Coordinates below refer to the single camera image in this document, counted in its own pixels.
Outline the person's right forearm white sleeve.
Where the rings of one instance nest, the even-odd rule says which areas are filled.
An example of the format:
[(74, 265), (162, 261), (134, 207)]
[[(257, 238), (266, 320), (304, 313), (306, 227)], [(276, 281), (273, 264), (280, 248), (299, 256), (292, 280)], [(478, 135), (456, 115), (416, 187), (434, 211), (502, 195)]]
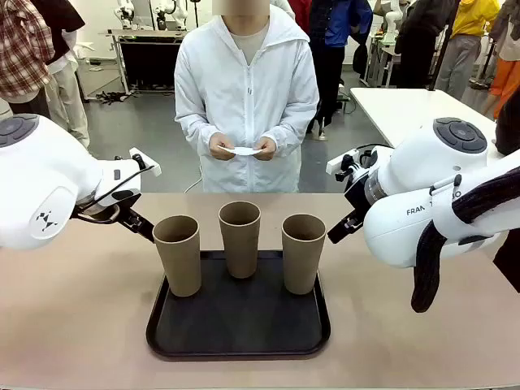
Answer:
[(178, 110), (175, 121), (180, 124), (186, 141), (200, 157), (211, 155), (210, 139), (219, 133), (219, 130), (208, 122), (205, 112)]

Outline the tall brown cup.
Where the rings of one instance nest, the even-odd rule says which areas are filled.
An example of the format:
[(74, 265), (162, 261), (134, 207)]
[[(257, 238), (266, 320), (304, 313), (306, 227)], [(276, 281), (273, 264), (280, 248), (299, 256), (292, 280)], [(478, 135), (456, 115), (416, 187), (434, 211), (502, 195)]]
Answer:
[(196, 294), (202, 286), (197, 220), (187, 215), (168, 217), (154, 226), (153, 237), (171, 292), (177, 297)]
[(285, 288), (305, 295), (314, 287), (326, 236), (324, 222), (312, 214), (293, 214), (282, 224)]
[(219, 210), (219, 226), (229, 274), (247, 279), (257, 269), (261, 211), (248, 201), (234, 201)]

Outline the black plastic tray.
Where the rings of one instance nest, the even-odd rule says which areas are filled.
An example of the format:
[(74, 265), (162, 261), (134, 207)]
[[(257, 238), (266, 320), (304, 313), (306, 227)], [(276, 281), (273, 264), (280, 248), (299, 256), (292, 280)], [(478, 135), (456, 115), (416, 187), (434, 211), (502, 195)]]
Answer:
[(172, 360), (303, 358), (328, 342), (331, 324), (320, 282), (306, 295), (283, 282), (279, 250), (261, 250), (255, 274), (235, 279), (221, 250), (201, 252), (202, 286), (176, 297), (164, 280), (145, 337), (159, 357)]

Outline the person in white jacket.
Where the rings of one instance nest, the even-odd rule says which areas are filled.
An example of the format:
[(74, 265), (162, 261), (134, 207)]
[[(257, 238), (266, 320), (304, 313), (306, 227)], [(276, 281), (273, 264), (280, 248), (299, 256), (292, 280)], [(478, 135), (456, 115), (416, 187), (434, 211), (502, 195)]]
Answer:
[[(177, 111), (205, 112), (235, 147), (254, 148), (292, 103), (317, 104), (310, 39), (270, 0), (214, 0), (212, 19), (190, 31), (175, 65)], [(295, 193), (301, 146), (271, 161), (199, 156), (209, 193)]]

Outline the person in dark jacket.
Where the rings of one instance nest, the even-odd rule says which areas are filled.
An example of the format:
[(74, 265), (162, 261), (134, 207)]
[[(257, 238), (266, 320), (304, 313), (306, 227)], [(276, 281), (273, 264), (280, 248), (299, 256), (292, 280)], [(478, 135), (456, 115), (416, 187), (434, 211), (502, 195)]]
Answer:
[(401, 55), (399, 89), (426, 85), (436, 38), (456, 12), (459, 0), (416, 0), (401, 26), (395, 52)]

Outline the white side table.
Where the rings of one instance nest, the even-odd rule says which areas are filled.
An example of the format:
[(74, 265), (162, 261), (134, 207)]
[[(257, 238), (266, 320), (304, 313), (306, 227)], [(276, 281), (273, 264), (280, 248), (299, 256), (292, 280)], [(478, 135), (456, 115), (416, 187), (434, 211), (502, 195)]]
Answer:
[(443, 91), (352, 88), (350, 93), (392, 146), (400, 144), (426, 122), (442, 117), (463, 119), (476, 126), (488, 141), (495, 138), (493, 121)]

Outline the person in yellow jacket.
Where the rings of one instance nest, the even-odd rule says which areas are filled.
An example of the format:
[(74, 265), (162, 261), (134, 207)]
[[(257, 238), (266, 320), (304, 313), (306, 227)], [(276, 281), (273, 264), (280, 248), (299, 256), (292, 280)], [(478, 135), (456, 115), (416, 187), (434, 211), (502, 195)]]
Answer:
[(499, 10), (498, 0), (460, 0), (436, 89), (462, 99), (480, 54), (482, 36), (492, 28)]

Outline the person's left forearm white sleeve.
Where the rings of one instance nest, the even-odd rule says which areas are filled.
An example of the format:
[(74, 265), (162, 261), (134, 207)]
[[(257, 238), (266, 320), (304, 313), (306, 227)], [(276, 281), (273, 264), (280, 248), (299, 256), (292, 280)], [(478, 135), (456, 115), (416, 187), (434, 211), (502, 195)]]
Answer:
[(286, 158), (301, 146), (317, 104), (292, 103), (285, 107), (280, 122), (263, 134), (275, 142), (275, 155)]

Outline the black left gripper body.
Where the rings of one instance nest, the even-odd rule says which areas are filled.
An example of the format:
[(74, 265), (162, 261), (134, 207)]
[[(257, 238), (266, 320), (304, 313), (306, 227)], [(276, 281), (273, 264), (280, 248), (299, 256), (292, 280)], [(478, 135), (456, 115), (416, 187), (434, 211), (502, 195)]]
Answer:
[(132, 190), (119, 190), (103, 199), (75, 206), (75, 219), (94, 224), (133, 223), (137, 214), (132, 206), (141, 195)]

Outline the white paper doily coaster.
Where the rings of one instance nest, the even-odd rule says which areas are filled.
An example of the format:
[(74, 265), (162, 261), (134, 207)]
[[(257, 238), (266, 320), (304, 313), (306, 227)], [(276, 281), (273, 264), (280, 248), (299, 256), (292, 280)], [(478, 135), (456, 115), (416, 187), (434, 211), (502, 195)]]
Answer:
[(230, 154), (235, 154), (237, 156), (253, 156), (255, 154), (259, 154), (261, 152), (260, 149), (254, 149), (249, 147), (235, 147), (233, 149), (224, 147), (222, 145), (219, 145), (219, 148), (221, 150), (224, 150)]

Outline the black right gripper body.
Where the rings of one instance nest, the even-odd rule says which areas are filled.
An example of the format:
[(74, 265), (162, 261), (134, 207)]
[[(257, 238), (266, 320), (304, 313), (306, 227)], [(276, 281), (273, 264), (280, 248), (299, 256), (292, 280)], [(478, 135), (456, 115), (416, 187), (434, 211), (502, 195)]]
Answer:
[(349, 169), (344, 197), (357, 212), (367, 212), (371, 208), (365, 194), (365, 183), (369, 176), (369, 170), (366, 168), (353, 169), (351, 167)]

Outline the person in plaid shirt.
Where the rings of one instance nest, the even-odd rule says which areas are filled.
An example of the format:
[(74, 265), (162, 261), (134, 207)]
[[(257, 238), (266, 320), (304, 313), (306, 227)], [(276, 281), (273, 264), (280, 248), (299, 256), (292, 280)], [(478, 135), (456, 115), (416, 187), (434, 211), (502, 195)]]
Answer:
[(0, 98), (15, 114), (50, 117), (46, 62), (54, 57), (52, 33), (29, 0), (0, 0)]

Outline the person in blue shirt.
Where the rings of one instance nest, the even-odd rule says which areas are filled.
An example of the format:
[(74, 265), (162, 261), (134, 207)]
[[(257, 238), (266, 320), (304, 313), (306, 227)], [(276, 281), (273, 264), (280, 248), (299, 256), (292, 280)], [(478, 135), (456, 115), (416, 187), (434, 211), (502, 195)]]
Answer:
[(359, 45), (366, 43), (373, 10), (367, 0), (313, 0), (310, 10), (310, 48), (318, 82), (318, 123), (316, 138), (325, 141), (325, 127), (332, 122), (340, 85), (345, 47), (354, 36)]

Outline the person in orange trousers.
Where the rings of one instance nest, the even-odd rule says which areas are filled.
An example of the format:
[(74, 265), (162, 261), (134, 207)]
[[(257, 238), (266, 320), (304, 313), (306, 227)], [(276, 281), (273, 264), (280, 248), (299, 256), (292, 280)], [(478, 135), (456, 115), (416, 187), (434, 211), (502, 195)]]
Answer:
[(520, 0), (505, 0), (490, 37), (497, 43), (497, 65), (483, 114), (493, 110), (497, 120), (502, 106), (520, 86)]

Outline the person's right hand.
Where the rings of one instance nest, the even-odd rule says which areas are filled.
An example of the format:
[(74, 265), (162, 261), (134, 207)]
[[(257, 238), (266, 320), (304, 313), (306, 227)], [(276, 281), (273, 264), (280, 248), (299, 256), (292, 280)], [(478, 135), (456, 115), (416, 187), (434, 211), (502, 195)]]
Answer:
[(213, 158), (220, 161), (228, 161), (235, 157), (235, 149), (232, 140), (221, 132), (214, 133), (209, 141), (210, 154)]

